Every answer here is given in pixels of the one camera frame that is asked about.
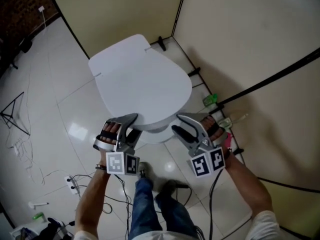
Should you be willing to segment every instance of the blue jeans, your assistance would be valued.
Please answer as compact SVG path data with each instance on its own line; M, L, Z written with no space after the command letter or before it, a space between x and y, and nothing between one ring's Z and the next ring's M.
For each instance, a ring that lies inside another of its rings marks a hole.
M153 183L148 178L141 178L135 183L131 230L128 240L150 231L162 231L154 206ZM195 225L187 209L168 194L160 193L155 202L166 221L168 231L182 233L198 239Z

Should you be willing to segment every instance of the tripod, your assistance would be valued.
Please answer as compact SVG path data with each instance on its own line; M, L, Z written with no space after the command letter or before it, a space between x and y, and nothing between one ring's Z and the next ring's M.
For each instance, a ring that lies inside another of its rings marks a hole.
M8 106L6 106L1 112L0 112L0 116L3 118L6 126L8 126L9 129L11 129L11 126L8 124L8 123L11 123L13 126L17 127L20 131L24 132L26 135L29 135L30 136L30 133L27 132L26 130L23 130L21 129L16 120L14 119L14 109L15 109L15 105L16 105L16 100L21 96L23 95L25 92L23 91L22 93L20 93L13 101L11 101ZM13 103L13 106L12 106L12 110L11 110L11 114L7 114L7 113L4 113L4 111Z

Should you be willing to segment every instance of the forearm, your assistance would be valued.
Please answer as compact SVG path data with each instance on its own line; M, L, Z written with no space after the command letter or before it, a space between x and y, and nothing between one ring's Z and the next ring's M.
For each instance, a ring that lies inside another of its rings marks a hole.
M226 170L243 199L252 209L254 218L262 211L272 211L272 200L266 187L233 154L226 160Z
M84 191L76 208L76 231L87 231L97 235L99 218L104 208L105 192L110 175L103 170L96 170Z

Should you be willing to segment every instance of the person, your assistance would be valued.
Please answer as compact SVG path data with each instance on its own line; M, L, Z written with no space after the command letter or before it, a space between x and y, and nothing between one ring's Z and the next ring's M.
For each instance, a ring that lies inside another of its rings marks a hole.
M215 120L208 116L202 120L202 125L208 131ZM118 124L111 123L103 128L107 132L116 133ZM214 141L223 133L219 128L210 139ZM103 141L115 144L114 140L103 138ZM246 240L277 240L280 239L280 228L273 212L271 196L258 178L246 168L229 150L222 145L226 170L234 181L238 191L252 210L252 226ZM98 163L106 166L106 153L101 150L101 160ZM75 240L97 240L97 227L103 211L106 186L110 175L97 169L87 186L75 215ZM131 229L129 240L195 240L199 239L195 224L187 209L171 197L175 185L169 180L162 191L155 197L155 202L166 221L167 231L163 231L154 207L152 194L153 182L149 178L148 164L141 162L138 167L138 181L133 200Z

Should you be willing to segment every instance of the white toilet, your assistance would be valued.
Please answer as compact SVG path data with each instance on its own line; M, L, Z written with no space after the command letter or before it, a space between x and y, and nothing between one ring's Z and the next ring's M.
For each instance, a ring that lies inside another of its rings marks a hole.
M171 125L179 124L176 113L189 100L192 84L186 72L152 49L143 35L104 49L89 60L89 67L113 117L138 113L133 128L143 131L143 142L162 143L174 135Z

